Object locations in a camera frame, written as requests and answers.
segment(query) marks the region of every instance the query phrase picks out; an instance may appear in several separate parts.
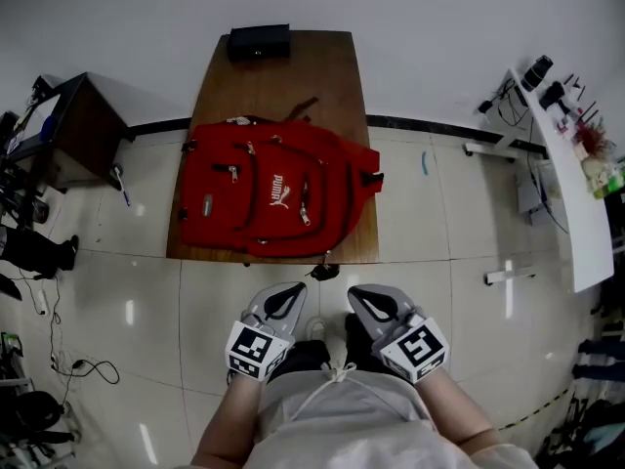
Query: wooden table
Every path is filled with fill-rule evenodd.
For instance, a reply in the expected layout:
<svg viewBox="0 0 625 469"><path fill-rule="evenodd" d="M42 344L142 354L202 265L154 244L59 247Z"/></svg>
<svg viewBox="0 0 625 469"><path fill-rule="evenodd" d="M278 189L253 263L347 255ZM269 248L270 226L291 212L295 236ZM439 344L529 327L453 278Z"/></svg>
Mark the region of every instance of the wooden table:
<svg viewBox="0 0 625 469"><path fill-rule="evenodd" d="M364 100L352 34L345 31L292 31L291 57L230 63L226 55L229 36L217 44L199 91L189 130L239 115L283 120L299 103L319 101L306 110L311 123L369 147ZM229 250L182 244L178 210L183 153L169 220L167 257L199 261L317 264L321 257L305 259L259 258ZM363 264L378 260L375 200L365 203L354 230L328 256L326 262Z"/></svg>

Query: black box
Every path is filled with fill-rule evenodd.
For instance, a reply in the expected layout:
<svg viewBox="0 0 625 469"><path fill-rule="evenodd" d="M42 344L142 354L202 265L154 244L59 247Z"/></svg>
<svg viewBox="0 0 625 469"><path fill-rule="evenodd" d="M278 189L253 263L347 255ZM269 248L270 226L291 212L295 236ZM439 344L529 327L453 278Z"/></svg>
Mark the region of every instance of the black box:
<svg viewBox="0 0 625 469"><path fill-rule="evenodd" d="M291 54L289 25L234 28L230 32L227 50L231 61L288 58Z"/></svg>

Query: white desk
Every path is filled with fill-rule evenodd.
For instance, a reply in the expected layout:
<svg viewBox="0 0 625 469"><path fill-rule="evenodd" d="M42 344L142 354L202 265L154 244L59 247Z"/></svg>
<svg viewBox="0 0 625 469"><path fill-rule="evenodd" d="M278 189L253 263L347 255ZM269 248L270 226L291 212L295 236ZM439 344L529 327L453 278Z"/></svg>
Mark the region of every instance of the white desk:
<svg viewBox="0 0 625 469"><path fill-rule="evenodd" d="M551 116L538 104L536 90L527 92L521 86L521 79L515 69L512 77L520 86L527 105L534 117L534 127L543 136L547 152L553 162L562 203L566 215L566 225L571 246L573 290L579 292L593 286L614 274L612 241L610 238L607 214L603 200L595 199L588 191L586 176L570 141L567 141L554 127ZM465 151L481 152L506 158L517 158L516 149L507 145L514 135L504 137L497 145L465 144ZM503 281L511 277L528 277L534 272L525 268L516 272L488 274L491 282Z"/></svg>

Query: tile floor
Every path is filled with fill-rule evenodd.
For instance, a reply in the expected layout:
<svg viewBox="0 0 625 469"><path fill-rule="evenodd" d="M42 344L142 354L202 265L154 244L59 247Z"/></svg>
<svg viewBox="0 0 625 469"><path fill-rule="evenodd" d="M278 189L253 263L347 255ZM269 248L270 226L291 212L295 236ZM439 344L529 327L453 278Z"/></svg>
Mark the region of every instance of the tile floor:
<svg viewBox="0 0 625 469"><path fill-rule="evenodd" d="M224 345L232 321L265 286L304 280L308 317L347 309L361 282L403 289L436 318L452 346L453 377L498 426L515 422L569 385L576 345L590 335L596 290L570 294L555 266L555 227L534 229L516 213L517 165L474 155L451 136L370 129L382 154L377 196L380 262L344 266L318 283L308 266L241 265L165 259L182 131L141 136L117 160L132 200L110 188L49 191L50 220L38 230L55 241L80 235L76 267L60 276L62 331L55 349L67 366L80 357L110 360L121 381L74 379L68 398L82 423L81 467L172 467L190 460L226 390ZM487 287L486 271L540 263L540 274ZM0 272L19 274L2 263ZM31 281L56 300L53 281ZM50 320L24 300L2 297L0 326L20 334L39 389L58 399L65 379L49 368ZM107 376L112 373L103 370ZM561 400L503 433L530 450L566 409ZM153 447L153 453L146 450Z"/></svg>

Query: black cable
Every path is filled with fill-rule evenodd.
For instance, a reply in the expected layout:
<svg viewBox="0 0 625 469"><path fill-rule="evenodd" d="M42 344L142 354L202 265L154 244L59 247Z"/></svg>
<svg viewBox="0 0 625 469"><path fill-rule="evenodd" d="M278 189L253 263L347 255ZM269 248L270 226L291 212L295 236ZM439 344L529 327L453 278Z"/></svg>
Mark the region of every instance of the black cable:
<svg viewBox="0 0 625 469"><path fill-rule="evenodd" d="M35 313L37 313L37 315L43 316L44 315L43 311L42 312L37 311L37 305L35 304L35 298L32 293L32 288L30 287L30 284L27 281L28 279L33 279L33 278L25 277L23 273L21 272L21 270L20 270L20 274L22 275L22 278L16 278L16 279L24 280L24 282L28 286L28 291L30 292L32 304L35 308ZM92 363L89 360L77 360L76 362L72 364L70 373L66 373L58 369L59 364L57 363L55 359L55 340L54 340L55 339L55 327L54 325L58 325L59 327L61 327L61 323L63 322L63 320L61 319L61 315L59 315L59 313L57 312L57 306L61 302L61 291L59 290L59 277L54 277L54 280L55 280L55 286L57 288L57 300L52 305L52 315L50 317L50 359L53 363L52 370L56 372L58 375L62 375L63 377L68 377L67 384L65 385L65 393L63 394L62 402L61 402L61 405L64 405L65 400L67 399L67 395L69 394L69 384L71 383L71 379L87 377L88 375L93 373L93 371L95 370L104 381L106 381L108 384L115 385L119 383L120 376L119 376L119 371L117 371L117 368L115 367L115 365L108 360L103 361L103 362L96 362L96 363ZM80 374L74 373L74 370L80 368L85 363L91 367L88 371L86 371L85 373L80 373ZM99 367L104 364L109 365L115 372L115 375L117 377L114 380L108 379L108 377L106 377L100 371Z"/></svg>
<svg viewBox="0 0 625 469"><path fill-rule="evenodd" d="M67 379L67 384L65 386L65 394L62 395L62 402L61 402L61 406L65 405L65 400L67 399L67 394L69 393L69 383L71 382L71 379L73 378L73 373L74 373L74 369L71 369L71 373L69 374L69 378Z"/></svg>
<svg viewBox="0 0 625 469"><path fill-rule="evenodd" d="M523 114L519 114L519 112L517 111L517 109L515 108L515 106L512 103L512 97L510 95L510 90L513 89L515 86L515 80L512 78L509 78L508 80L506 80L506 83L504 83L503 86L503 91L501 93L498 93L494 98L492 98L492 100L490 100L491 102L495 101L497 98L499 98L499 104L497 105L497 112L499 113L499 117L510 127L517 127L519 128L519 130L525 131L524 128L519 127L519 124L522 122L522 120L525 118L525 116L529 113L529 107L523 112ZM507 101L508 102L508 106L510 107L510 112L512 113L512 118L513 121L512 123L510 121L508 121L506 119L506 117L504 116L504 114L501 112L501 105Z"/></svg>
<svg viewBox="0 0 625 469"><path fill-rule="evenodd" d="M77 368L80 368L84 363L86 363L88 366L90 366L91 368L89 369L89 371L85 372L85 373L74 373L74 370ZM106 377L101 371L100 371L100 366L102 366L103 364L107 364L108 366L110 366L113 371L115 372L115 375L117 375L117 378L114 380L110 380L108 379L108 377ZM108 384L110 384L111 386L114 386L115 384L119 384L119 371L117 371L117 368L115 367L115 365L113 363L111 363L109 360L105 360L103 362L95 362L95 363L91 363L89 360L77 360L76 362L74 362L74 364L71 366L71 372L70 373L65 373L64 371L60 371L55 369L55 372L58 375L63 375L65 377L70 377L69 380L71 380L72 378L76 378L76 379L80 379L83 377L87 377L88 375L91 375L94 371L96 371L98 373L98 375L104 379L104 381L106 381Z"/></svg>
<svg viewBox="0 0 625 469"><path fill-rule="evenodd" d="M32 293L32 288L30 288L30 283L28 283L28 280L29 279L34 279L34 277L25 277L23 275L23 273L21 272L21 268L18 268L18 271L20 272L21 277L15 277L15 278L9 278L9 279L16 280L16 281L19 281L19 280L23 279L24 283L26 283L26 286L28 287L28 291L30 292L30 300L32 300L32 307L35 309L35 313L37 315L39 315L40 317L43 316L43 314L44 314L43 311L40 312L37 309L37 303L35 302L35 296Z"/></svg>
<svg viewBox="0 0 625 469"><path fill-rule="evenodd" d="M532 116L531 122L529 123L529 141L528 142L530 144L531 144L531 136L533 133L533 129L534 129L534 117ZM536 192L538 193L538 198L540 199L541 203L545 207L545 210L547 211L549 216L552 218L552 220L556 223L556 226L558 226L561 230L563 230L568 235L568 231L565 228L563 228L563 226L554 217L554 214L552 213L549 205L547 204L547 200L543 201L543 195L538 189L538 182L536 181L536 177L534 176L534 173L531 171L531 165L529 164L529 151L527 152L527 169L529 170L529 175L531 176L531 182L536 188Z"/></svg>

